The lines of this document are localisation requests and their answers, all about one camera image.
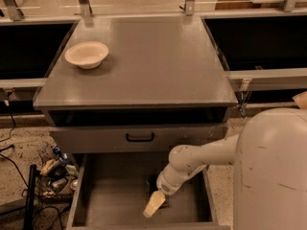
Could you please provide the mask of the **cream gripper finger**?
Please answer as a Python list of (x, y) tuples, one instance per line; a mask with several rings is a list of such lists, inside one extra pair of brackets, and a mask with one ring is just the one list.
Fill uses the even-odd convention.
[(150, 218), (159, 207), (165, 202), (166, 196), (160, 191), (154, 191), (143, 211), (146, 218)]

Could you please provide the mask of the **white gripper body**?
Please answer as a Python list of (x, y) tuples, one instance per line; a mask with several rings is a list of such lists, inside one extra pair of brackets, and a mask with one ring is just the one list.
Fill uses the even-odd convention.
[(173, 168), (165, 168), (156, 180), (156, 186), (166, 196), (174, 195), (186, 181), (186, 174)]

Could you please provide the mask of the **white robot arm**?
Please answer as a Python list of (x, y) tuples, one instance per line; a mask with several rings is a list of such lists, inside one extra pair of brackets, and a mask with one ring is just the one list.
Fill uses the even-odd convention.
[(307, 110), (296, 108), (263, 111), (222, 140), (172, 148), (143, 215), (206, 166), (225, 164), (234, 167), (234, 230), (307, 230)]

